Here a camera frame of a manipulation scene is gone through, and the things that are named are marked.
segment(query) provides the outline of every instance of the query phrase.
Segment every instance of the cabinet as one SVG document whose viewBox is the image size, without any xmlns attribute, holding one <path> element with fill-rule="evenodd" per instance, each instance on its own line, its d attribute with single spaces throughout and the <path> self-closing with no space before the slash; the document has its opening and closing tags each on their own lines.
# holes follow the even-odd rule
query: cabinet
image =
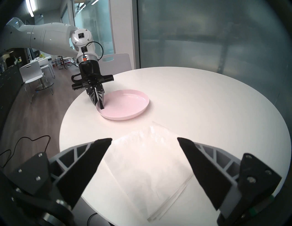
<svg viewBox="0 0 292 226">
<path fill-rule="evenodd" d="M 20 65 L 0 74 L 0 136 L 10 108 L 23 84 L 18 66 Z"/>
</svg>

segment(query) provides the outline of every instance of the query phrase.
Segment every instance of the floor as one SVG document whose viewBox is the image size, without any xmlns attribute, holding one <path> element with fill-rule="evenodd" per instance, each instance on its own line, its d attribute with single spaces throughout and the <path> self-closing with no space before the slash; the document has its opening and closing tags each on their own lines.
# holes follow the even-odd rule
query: floor
<svg viewBox="0 0 292 226">
<path fill-rule="evenodd" d="M 43 135 L 50 135 L 51 141 L 47 147 L 48 158 L 59 153 L 59 131 L 63 117 L 75 98 L 83 92 L 83 89 L 72 90 L 71 76 L 78 74 L 79 68 L 75 66 L 58 70 L 53 67 L 55 79 L 51 77 L 49 69 L 45 69 L 48 80 L 53 81 L 53 95 L 49 89 L 36 92 L 35 88 L 39 85 L 38 81 L 30 83 L 31 89 L 26 85 L 26 89 L 31 98 L 30 104 L 22 86 L 17 95 L 12 108 L 7 117 L 2 137 L 0 140 L 0 152 L 11 149 L 13 151 L 16 142 L 23 136 L 36 139 Z M 5 174 L 10 173 L 15 167 L 19 166 L 31 156 L 45 150 L 48 138 L 44 137 L 37 141 L 22 139 L 15 149 L 13 158 L 4 168 Z M 0 157 L 0 165 L 3 166 L 9 152 Z"/>
</svg>

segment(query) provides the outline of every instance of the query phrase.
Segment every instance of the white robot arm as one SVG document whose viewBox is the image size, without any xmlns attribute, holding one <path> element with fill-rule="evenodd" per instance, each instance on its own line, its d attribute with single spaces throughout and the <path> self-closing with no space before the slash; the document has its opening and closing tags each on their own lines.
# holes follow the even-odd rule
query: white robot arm
<svg viewBox="0 0 292 226">
<path fill-rule="evenodd" d="M 69 38 L 75 50 L 70 48 Z M 87 29 L 78 29 L 62 23 L 24 25 L 20 19 L 14 17 L 0 34 L 0 52 L 11 48 L 34 48 L 51 55 L 76 58 L 80 69 L 78 75 L 81 75 L 82 79 L 74 80 L 77 75 L 72 76 L 72 88 L 76 90 L 85 87 L 93 104 L 99 102 L 100 108 L 103 109 L 102 83 L 114 79 L 112 75 L 100 74 L 98 61 L 102 56 L 98 58 L 92 42 L 94 41 L 91 32 Z"/>
</svg>

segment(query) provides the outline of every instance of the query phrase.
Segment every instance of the black cord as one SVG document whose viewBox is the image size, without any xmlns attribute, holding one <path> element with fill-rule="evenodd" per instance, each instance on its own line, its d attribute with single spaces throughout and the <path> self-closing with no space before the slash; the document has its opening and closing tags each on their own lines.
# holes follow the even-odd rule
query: black cord
<svg viewBox="0 0 292 226">
<path fill-rule="evenodd" d="M 88 220 L 87 220 L 87 226 L 89 226 L 89 222 L 90 222 L 90 219 L 94 216 L 94 215 L 96 215 L 97 213 L 94 213 L 94 214 L 91 214 L 90 215 L 90 217 L 88 218 Z"/>
<path fill-rule="evenodd" d="M 97 59 L 97 60 L 100 60 L 100 59 L 102 58 L 102 56 L 103 56 L 103 47 L 102 47 L 102 45 L 101 45 L 99 42 L 95 42 L 95 43 L 99 44 L 100 47 L 101 47 L 101 49 L 102 49 L 102 55 L 101 55 L 101 57 L 100 57 L 99 59 Z M 85 56 L 85 48 L 86 48 L 86 46 L 85 46 L 84 49 L 83 49 L 83 56 Z"/>
<path fill-rule="evenodd" d="M 30 139 L 29 137 L 23 136 L 23 137 L 21 137 L 21 138 L 16 142 L 16 145 L 18 144 L 18 142 L 19 142 L 22 138 L 27 138 L 27 139 L 30 139 L 31 141 L 36 141 L 36 140 L 38 140 L 38 139 L 40 139 L 40 138 L 43 138 L 43 137 L 45 137 L 45 136 L 47 136 L 47 137 L 49 138 L 48 143 L 47 143 L 47 146 L 46 146 L 46 148 L 45 148 L 45 152 L 46 152 L 47 147 L 48 147 L 48 145 L 49 145 L 49 142 L 50 142 L 50 140 L 51 140 L 51 137 L 50 137 L 49 135 L 40 136 L 40 137 L 38 137 L 37 139 L 34 139 L 34 140 Z M 6 151 L 4 151 L 4 152 L 2 152 L 2 153 L 0 154 L 0 156 L 1 156 L 1 155 L 3 155 L 5 152 L 10 151 L 10 154 L 9 154 L 9 156 L 8 156 L 8 158 L 7 158 L 6 162 L 5 162 L 5 164 L 4 164 L 3 166 L 0 166 L 2 169 L 7 165 L 7 163 L 9 162 L 9 160 L 13 157 L 13 155 L 14 155 L 14 153 L 15 153 L 16 145 L 15 145 L 15 147 L 14 147 L 14 151 L 13 151 L 13 154 L 12 154 L 12 155 L 11 155 L 11 150 L 10 150 L 10 149 L 8 149 L 8 150 L 6 150 Z"/>
</svg>

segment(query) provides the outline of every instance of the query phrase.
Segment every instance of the chair backrest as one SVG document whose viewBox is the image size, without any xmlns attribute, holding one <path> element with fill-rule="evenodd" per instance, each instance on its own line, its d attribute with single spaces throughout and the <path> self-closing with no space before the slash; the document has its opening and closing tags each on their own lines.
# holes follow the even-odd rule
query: chair backrest
<svg viewBox="0 0 292 226">
<path fill-rule="evenodd" d="M 130 57 L 127 53 L 104 55 L 99 60 L 98 64 L 101 75 L 115 75 L 124 71 L 132 70 Z"/>
<path fill-rule="evenodd" d="M 55 55 L 51 55 L 52 61 L 54 61 L 56 59 Z"/>
<path fill-rule="evenodd" d="M 49 64 L 48 59 L 39 60 L 38 62 L 39 62 L 39 65 L 40 65 L 40 66 L 48 65 L 48 64 Z"/>
<path fill-rule="evenodd" d="M 23 82 L 42 75 L 41 67 L 38 61 L 24 65 L 19 69 L 19 71 Z"/>
</svg>

